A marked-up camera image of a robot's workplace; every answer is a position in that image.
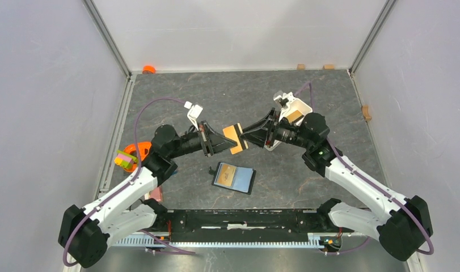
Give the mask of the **gold credit card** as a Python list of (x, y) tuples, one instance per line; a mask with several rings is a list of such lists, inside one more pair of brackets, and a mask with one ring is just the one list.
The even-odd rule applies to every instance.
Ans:
[(222, 132), (226, 138), (231, 139), (237, 143), (235, 147), (232, 147), (230, 149), (232, 155), (235, 155), (248, 149), (247, 141), (240, 137), (243, 133), (243, 129), (240, 123), (236, 123), (226, 128), (223, 128)]
[(236, 173), (236, 166), (229, 164), (222, 164), (220, 167), (219, 176), (216, 179), (217, 185), (231, 187), (233, 185), (233, 179)]

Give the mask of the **black card holder wallet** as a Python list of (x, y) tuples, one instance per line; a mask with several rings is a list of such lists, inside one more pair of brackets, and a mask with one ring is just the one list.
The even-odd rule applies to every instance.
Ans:
[(256, 171), (253, 168), (240, 167), (234, 165), (236, 166), (237, 170), (233, 179), (233, 185), (231, 187), (217, 185), (216, 179), (219, 176), (220, 167), (222, 164), (228, 163), (219, 162), (215, 169), (210, 167), (208, 170), (208, 173), (212, 176), (212, 185), (234, 192), (250, 195), (252, 193), (252, 188), (256, 177)]

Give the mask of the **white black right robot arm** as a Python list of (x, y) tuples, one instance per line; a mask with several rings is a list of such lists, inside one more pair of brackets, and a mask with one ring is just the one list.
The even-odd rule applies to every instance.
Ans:
[(304, 148), (302, 159), (308, 169), (340, 185), (367, 206), (362, 210), (331, 199), (316, 217), (320, 229), (341, 227), (359, 232), (379, 241), (400, 261), (416, 252), (432, 255), (433, 227), (427, 202), (418, 195), (406, 197), (362, 171), (329, 141), (329, 133), (326, 119), (319, 113), (308, 113), (300, 125), (294, 125), (271, 109), (263, 119), (244, 128), (239, 137), (259, 147), (279, 141)]

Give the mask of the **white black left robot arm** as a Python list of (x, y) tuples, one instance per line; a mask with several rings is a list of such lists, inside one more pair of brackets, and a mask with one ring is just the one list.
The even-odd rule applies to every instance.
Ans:
[(164, 229), (167, 215), (155, 210), (150, 201), (132, 212), (126, 209), (173, 175), (178, 167), (174, 158), (200, 150), (212, 156), (235, 146), (235, 140), (214, 131), (206, 121), (183, 135), (171, 125), (158, 127), (148, 154), (133, 173), (103, 197), (81, 208), (71, 205), (65, 210), (58, 236), (64, 265), (88, 268), (122, 238), (149, 227), (154, 231)]

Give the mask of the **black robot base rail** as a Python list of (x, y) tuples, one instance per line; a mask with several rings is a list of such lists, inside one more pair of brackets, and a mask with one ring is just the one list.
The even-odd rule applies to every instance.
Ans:
[(172, 242), (304, 242), (308, 233), (339, 233), (323, 214), (305, 209), (168, 210), (145, 229)]

